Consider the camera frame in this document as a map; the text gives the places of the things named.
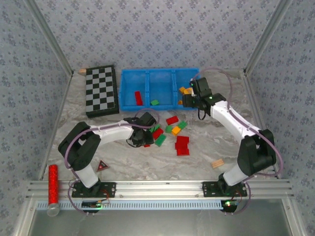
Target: red cylinder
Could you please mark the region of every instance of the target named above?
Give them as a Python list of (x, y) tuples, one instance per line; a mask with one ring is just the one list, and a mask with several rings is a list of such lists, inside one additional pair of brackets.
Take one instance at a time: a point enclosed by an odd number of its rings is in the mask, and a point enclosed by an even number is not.
[(58, 166), (50, 165), (48, 170), (48, 205), (58, 204)]

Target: red lego brick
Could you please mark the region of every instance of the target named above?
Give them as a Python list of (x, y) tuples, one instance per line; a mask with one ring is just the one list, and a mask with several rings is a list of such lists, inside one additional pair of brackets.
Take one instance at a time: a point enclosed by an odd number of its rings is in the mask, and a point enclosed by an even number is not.
[(156, 140), (162, 133), (164, 133), (164, 131), (161, 128), (154, 131), (154, 133), (153, 133), (154, 140)]
[(187, 149), (188, 148), (188, 144), (187, 143), (175, 143), (175, 149)]
[(134, 92), (134, 96), (135, 96), (135, 98), (136, 98), (137, 106), (143, 106), (143, 102), (142, 102), (142, 98), (141, 98), (141, 93), (140, 93), (140, 91)]
[(178, 156), (189, 156), (189, 149), (177, 149)]
[(178, 122), (178, 117), (177, 117), (177, 116), (174, 116), (174, 117), (171, 117), (171, 118), (166, 119), (166, 123), (167, 123), (168, 125), (174, 124), (174, 123), (176, 123), (176, 122)]
[(177, 136), (176, 141), (178, 143), (189, 143), (189, 137), (188, 136)]

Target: chessboard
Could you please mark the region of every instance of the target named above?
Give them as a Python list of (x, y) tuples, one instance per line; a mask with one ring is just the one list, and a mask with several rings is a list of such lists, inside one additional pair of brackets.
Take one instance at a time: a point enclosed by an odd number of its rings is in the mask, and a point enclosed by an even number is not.
[(86, 71), (86, 114), (89, 118), (119, 113), (116, 74), (113, 65)]

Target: green block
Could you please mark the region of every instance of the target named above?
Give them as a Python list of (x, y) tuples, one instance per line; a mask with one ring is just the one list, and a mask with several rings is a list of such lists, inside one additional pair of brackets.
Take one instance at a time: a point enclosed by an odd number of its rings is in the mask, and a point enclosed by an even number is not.
[(178, 125), (177, 125), (180, 129), (184, 129), (187, 126), (187, 123), (185, 121), (181, 121)]
[(150, 132), (153, 133), (154, 131), (156, 131), (156, 130), (159, 129), (160, 127), (161, 127), (161, 125), (158, 124), (158, 125), (152, 127), (152, 128), (150, 129)]
[(153, 106), (156, 106), (156, 105), (158, 105), (158, 104), (159, 104), (159, 102), (158, 102), (157, 100), (151, 101), (151, 105), (153, 105)]
[(168, 125), (168, 126), (165, 128), (165, 132), (166, 132), (166, 133), (172, 133), (172, 129), (173, 129), (173, 126), (172, 126), (172, 125)]
[(161, 135), (157, 138), (155, 144), (160, 147), (160, 146), (162, 145), (162, 143), (165, 141), (165, 139), (166, 139), (166, 136), (165, 136), (164, 134), (161, 134)]

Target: warning sign triangle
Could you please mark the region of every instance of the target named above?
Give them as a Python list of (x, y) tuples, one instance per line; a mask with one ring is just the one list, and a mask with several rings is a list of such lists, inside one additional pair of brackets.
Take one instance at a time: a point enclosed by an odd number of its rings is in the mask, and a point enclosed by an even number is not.
[(108, 165), (105, 164), (105, 162), (103, 162), (102, 160), (99, 161), (99, 165), (98, 165), (98, 168), (97, 168), (97, 171), (102, 171), (102, 170), (105, 170), (109, 168)]

